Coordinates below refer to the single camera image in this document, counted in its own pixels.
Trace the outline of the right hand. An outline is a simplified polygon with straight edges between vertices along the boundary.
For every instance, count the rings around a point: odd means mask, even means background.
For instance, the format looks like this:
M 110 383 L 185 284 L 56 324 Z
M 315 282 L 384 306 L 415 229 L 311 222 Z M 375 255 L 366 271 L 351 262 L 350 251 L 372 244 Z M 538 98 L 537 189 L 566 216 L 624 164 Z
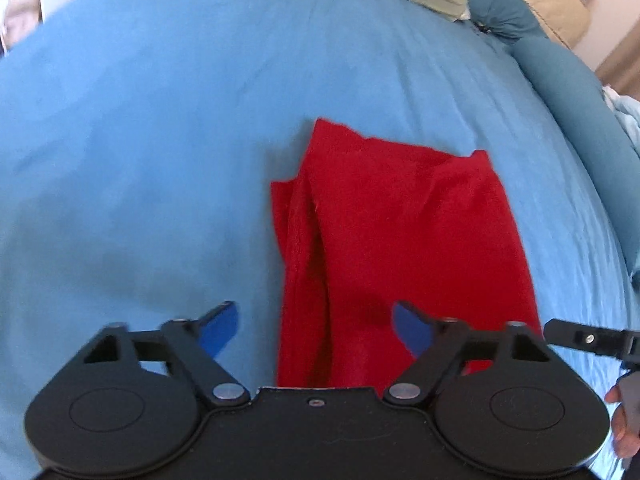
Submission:
M 622 405 L 620 388 L 613 386 L 606 393 L 604 400 L 608 404 L 616 404 L 616 409 L 611 418 L 613 448 L 616 456 L 619 458 L 633 456 L 636 452 L 634 450 L 634 439 L 632 434 L 627 434 L 627 419 Z

